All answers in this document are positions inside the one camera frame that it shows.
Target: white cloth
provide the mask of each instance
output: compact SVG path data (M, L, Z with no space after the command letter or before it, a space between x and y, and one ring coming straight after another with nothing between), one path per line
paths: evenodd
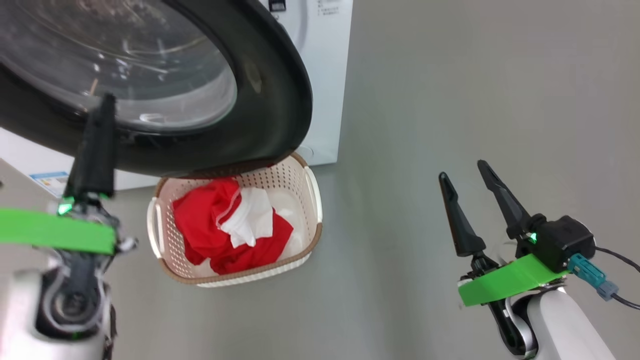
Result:
M231 235L234 249L243 244L254 247L256 239L273 236L273 208L267 191L242 188L240 196L240 205L220 224L220 229Z

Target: black cable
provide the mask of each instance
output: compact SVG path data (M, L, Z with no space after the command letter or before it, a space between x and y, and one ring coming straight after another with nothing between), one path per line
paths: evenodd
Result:
M595 247L595 249L596 249L597 251L602 251L602 252L605 252L605 253L607 253L607 254L609 254L609 255L613 255L613 256L615 256L616 258L618 258L618 259L620 259L620 260L624 261L626 264L629 264L629 265L633 266L633 267L634 267L638 272L640 272L640 265L636 264L633 260L631 260L631 259L629 259L629 258L626 258L626 257L624 257L624 256L622 256L622 255L620 255L620 254L618 254L618 253L617 253L617 252L615 252L615 251L611 251L611 250L609 250L609 249L605 249L605 248L603 248L603 247L597 247L597 246L596 246L596 247Z
M635 302L626 300L623 297L620 297L618 294L613 294L611 295L611 297L616 299L616 301L618 301L620 304L631 307L632 309L640 310L640 304L636 304Z
M627 258L625 256L622 256L622 255L618 254L615 251L611 251L609 249L605 249L605 248L597 247L597 246L595 247L595 249L597 251L602 251L602 252L605 252L605 253L607 253L609 255L615 256L616 258L624 261L626 264L629 264L629 265L633 266L638 272L640 272L640 265L636 264L633 260L631 260L631 259L629 259L629 258ZM612 294L611 297L616 299L616 301L619 302L620 304L623 304L623 305L626 305L628 307L631 307L632 309L640 310L640 304L636 304L635 302L631 302L631 301L621 297L618 294Z

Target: laundry pile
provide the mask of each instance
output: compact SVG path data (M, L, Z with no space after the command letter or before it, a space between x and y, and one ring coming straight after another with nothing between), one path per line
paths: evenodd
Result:
M267 192L215 179L173 202L173 216L192 264L206 259L219 275L274 263L293 232L272 208Z

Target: gray floor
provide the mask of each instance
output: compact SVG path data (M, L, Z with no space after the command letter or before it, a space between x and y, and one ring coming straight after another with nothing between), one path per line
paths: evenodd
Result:
M597 1L356 1L340 160L314 169L324 234L301 268L200 289L160 271L145 236L150 189L110 209L141 240L109 273L115 359L509 359L483 307L462 308L436 177L447 171L492 247L504 222L477 173L488 160L531 212L582 220L640 259L640 8ZM6 167L2 206L45 196ZM2 276L36 262L7 248ZM596 263L640 299L637 274ZM570 293L618 359L640 313Z

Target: washing machine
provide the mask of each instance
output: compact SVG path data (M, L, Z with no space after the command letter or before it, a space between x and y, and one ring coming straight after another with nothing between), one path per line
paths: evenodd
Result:
M0 158L55 195L117 99L116 189L337 161L351 0L6 0Z

